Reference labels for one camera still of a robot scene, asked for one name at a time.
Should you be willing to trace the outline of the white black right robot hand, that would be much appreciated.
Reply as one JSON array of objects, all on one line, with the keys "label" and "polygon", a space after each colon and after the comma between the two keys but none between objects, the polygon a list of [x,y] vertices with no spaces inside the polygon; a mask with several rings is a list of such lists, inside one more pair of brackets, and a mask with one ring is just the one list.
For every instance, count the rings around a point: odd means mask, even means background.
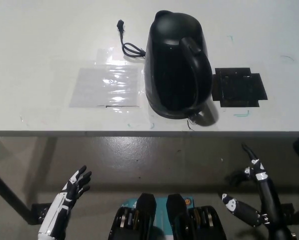
[{"label": "white black right robot hand", "polygon": [[220,195],[223,204],[232,215],[249,226],[258,227],[266,225],[270,232],[287,231],[288,228],[284,219],[281,202],[273,181],[269,177],[260,158],[257,157],[253,150],[245,143],[242,143],[241,146],[247,153],[251,166],[233,173],[230,182],[238,184],[243,181],[253,181],[257,185],[259,192],[261,210],[258,211],[227,193]]}]

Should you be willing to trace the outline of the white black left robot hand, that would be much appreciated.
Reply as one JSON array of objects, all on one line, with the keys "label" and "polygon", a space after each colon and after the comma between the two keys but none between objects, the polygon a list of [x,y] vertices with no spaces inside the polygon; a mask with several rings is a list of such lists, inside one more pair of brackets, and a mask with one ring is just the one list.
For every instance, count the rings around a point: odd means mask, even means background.
[{"label": "white black left robot hand", "polygon": [[64,240],[77,200],[90,189],[91,171],[82,166],[66,182],[51,203],[37,234],[38,240]]}]

